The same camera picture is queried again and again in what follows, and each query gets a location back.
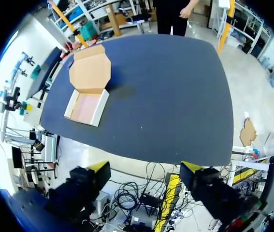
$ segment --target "floor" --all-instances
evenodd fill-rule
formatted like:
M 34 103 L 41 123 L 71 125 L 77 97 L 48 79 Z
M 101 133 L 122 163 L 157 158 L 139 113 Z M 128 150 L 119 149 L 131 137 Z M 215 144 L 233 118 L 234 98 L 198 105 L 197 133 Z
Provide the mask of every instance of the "floor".
M 151 30 L 152 33 L 156 33 L 157 25 L 155 23 L 152 24 Z M 125 29 L 122 32 L 123 36 L 139 33 L 136 28 Z M 189 24 L 186 36 L 205 40 L 217 48 L 216 34 L 208 28 L 194 23 Z M 228 80 L 233 105 L 233 144 L 242 146 L 239 135 L 245 114 L 248 114 L 257 131 L 254 147 L 262 150 L 267 135 L 274 131 L 274 89 L 270 86 L 268 73 L 253 56 L 229 45 L 225 45 L 220 59 Z M 59 146 L 58 178 L 51 180 L 53 187 L 63 183 L 69 175 L 69 170 L 74 167 L 86 167 L 103 160 L 110 161 L 111 168 L 114 170 L 145 177 L 144 169 L 147 163 L 144 161 L 120 157 L 67 138 L 61 138 Z M 163 164 L 163 166 L 166 170 L 173 168 L 173 165 L 170 164 Z M 162 169 L 154 171 L 153 178 L 162 176 Z M 176 225 L 176 231 L 186 231 L 187 228 L 190 228 L 192 232 L 208 231 L 208 226 L 213 218 L 203 206 L 193 205 L 192 207 L 194 214 L 181 220 Z

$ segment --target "shelving unit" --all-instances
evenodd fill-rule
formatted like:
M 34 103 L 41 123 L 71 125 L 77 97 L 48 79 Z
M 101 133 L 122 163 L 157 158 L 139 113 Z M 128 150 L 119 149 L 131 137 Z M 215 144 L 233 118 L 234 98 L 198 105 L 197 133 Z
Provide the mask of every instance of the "shelving unit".
M 232 25 L 232 28 L 233 28 L 235 31 L 241 33 L 241 34 L 244 35 L 246 38 L 248 38 L 248 39 L 250 39 L 250 40 L 252 41 L 251 48 L 249 49 L 249 52 L 248 52 L 248 53 L 250 54 L 250 53 L 252 52 L 252 50 L 254 49 L 254 47 L 255 47 L 255 45 L 256 45 L 256 43 L 257 43 L 257 41 L 258 41 L 258 39 L 259 39 L 259 37 L 260 37 L 260 35 L 261 35 L 261 32 L 262 32 L 262 30 L 263 30 L 264 20 L 261 19 L 258 15 L 256 15 L 253 11 L 251 11 L 251 10 L 248 9 L 248 8 L 246 8 L 245 6 L 243 6 L 242 4 L 240 4 L 240 3 L 237 2 L 237 1 L 235 2 L 235 8 L 238 9 L 238 10 L 240 10 L 240 11 L 242 11 L 242 12 L 244 12 L 245 14 L 248 15 L 247 21 L 246 21 L 246 25 L 245 25 L 245 27 L 244 27 L 244 30 L 240 30 L 240 29 L 238 29 L 237 27 L 235 27 L 235 26 L 233 26 L 233 25 Z M 248 20 L 250 19 L 250 17 L 252 17 L 254 20 L 256 20 L 256 21 L 260 24 L 259 29 L 258 29 L 258 31 L 256 32 L 256 36 L 255 36 L 254 38 L 245 32 L 245 29 L 249 27 L 249 26 L 248 26 Z
M 109 4 L 113 4 L 113 3 L 116 3 L 116 2 L 119 2 L 119 1 L 122 1 L 122 0 L 107 0 L 106 2 L 96 6 L 96 7 L 93 7 L 89 10 L 86 9 L 85 7 L 85 4 L 90 2 L 92 0 L 86 0 L 84 2 L 82 2 L 81 0 L 75 0 L 75 3 L 76 5 L 73 6 L 72 8 L 70 8 L 69 10 L 67 10 L 64 15 L 65 16 L 68 16 L 69 14 L 71 14 L 71 12 L 76 9 L 77 7 L 80 7 L 81 10 L 82 10 L 82 14 L 80 14 L 78 17 L 74 18 L 73 20 L 71 20 L 71 24 L 74 24 L 76 22 L 78 22 L 81 18 L 85 17 L 87 20 L 89 21 L 93 21 L 93 26 L 96 30 L 96 32 L 98 34 L 100 34 L 101 32 L 105 32 L 105 31 L 109 31 L 109 30 L 112 30 L 112 28 L 109 28 L 109 29 L 105 29 L 103 31 L 101 31 L 99 29 L 99 23 L 98 23 L 98 20 L 101 19 L 101 18 L 104 18 L 104 17 L 107 17 L 108 14 L 103 14 L 103 15 L 100 15 L 99 17 L 92 17 L 91 13 L 95 10 L 98 10 L 100 9 L 101 7 L 105 7 Z M 135 5 L 133 3 L 133 0 L 129 0 L 130 2 L 130 7 L 127 7 L 125 8 L 125 10 L 132 10 L 132 13 L 133 15 L 137 15 L 137 11 L 136 11 L 136 8 L 135 8 Z M 51 21 L 62 31 L 62 33 L 67 37 L 69 38 L 70 36 L 73 35 L 73 32 L 71 33 L 65 33 L 65 31 L 67 30 L 68 26 L 65 25 L 63 26 L 62 28 L 60 28 L 60 23 L 62 23 L 62 19 L 61 18 L 58 18 L 56 20 L 53 20 L 51 19 Z M 119 28 L 122 29 L 122 28 L 127 28 L 127 27 L 134 27 L 134 26 L 137 26 L 139 28 L 139 25 L 135 25 L 135 24 L 126 24 L 126 25 L 120 25 Z
M 245 14 L 248 15 L 246 25 L 244 26 L 244 30 L 241 30 L 241 29 L 237 28 L 235 25 L 231 25 L 231 28 L 233 28 L 235 31 L 239 32 L 240 34 L 244 35 L 247 39 L 252 41 L 251 48 L 248 51 L 248 53 L 250 54 L 253 51 L 254 47 L 256 46 L 256 43 L 258 42 L 258 39 L 260 38 L 260 35 L 262 33 L 263 34 L 266 33 L 269 37 L 270 37 L 270 35 L 267 33 L 267 31 L 264 28 L 264 20 L 261 19 L 257 14 L 255 14 L 253 11 L 251 11 L 250 9 L 243 6 L 239 1 L 235 1 L 235 8 L 237 10 L 239 10 L 241 12 L 244 12 Z M 224 10 L 222 8 L 223 15 L 220 16 L 218 14 L 215 18 L 215 21 L 214 21 L 213 29 L 217 30 L 216 32 L 217 32 L 218 37 L 221 36 L 222 31 L 224 30 L 224 27 L 226 25 L 226 19 L 227 19 L 226 9 Z M 253 20 L 256 21 L 256 23 L 259 24 L 259 28 L 258 28 L 257 31 L 255 31 L 254 28 L 251 28 L 251 27 L 248 26 L 249 19 L 253 19 Z M 245 32 L 245 30 L 247 28 L 250 28 L 251 30 L 255 31 L 255 33 L 256 33 L 255 37 L 253 37 L 253 36 L 251 36 L 251 35 L 249 35 L 248 33 Z

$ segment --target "open cardboard box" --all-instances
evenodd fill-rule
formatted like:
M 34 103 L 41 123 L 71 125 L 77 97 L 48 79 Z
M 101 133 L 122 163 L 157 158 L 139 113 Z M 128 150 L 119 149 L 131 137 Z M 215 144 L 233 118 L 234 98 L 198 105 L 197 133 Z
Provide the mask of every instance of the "open cardboard box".
M 64 116 L 97 127 L 109 97 L 104 88 L 110 80 L 111 62 L 102 45 L 78 51 L 73 58 L 69 79 L 75 90 Z

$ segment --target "person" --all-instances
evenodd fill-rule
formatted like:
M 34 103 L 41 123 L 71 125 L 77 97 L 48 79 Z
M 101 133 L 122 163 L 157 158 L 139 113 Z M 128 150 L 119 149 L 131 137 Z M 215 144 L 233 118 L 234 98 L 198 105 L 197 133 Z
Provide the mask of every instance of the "person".
M 155 0 L 158 34 L 185 36 L 187 19 L 199 0 Z

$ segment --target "cardboard box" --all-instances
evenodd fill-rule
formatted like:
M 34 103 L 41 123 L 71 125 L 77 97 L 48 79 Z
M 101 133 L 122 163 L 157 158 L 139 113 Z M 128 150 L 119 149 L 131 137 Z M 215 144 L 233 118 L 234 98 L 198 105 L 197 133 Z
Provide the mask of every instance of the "cardboard box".
M 251 145 L 256 139 L 256 131 L 249 118 L 245 119 L 243 129 L 240 132 L 240 140 L 244 147 Z
M 109 97 L 104 88 L 110 80 L 111 62 L 102 45 L 78 51 L 73 58 L 69 79 L 75 90 L 64 116 L 97 127 Z
M 116 18 L 117 24 L 119 26 L 126 24 L 126 18 L 122 14 L 116 14 L 115 18 Z M 112 24 L 111 24 L 111 22 L 108 22 L 108 23 L 102 24 L 100 29 L 105 30 L 110 27 L 112 27 Z

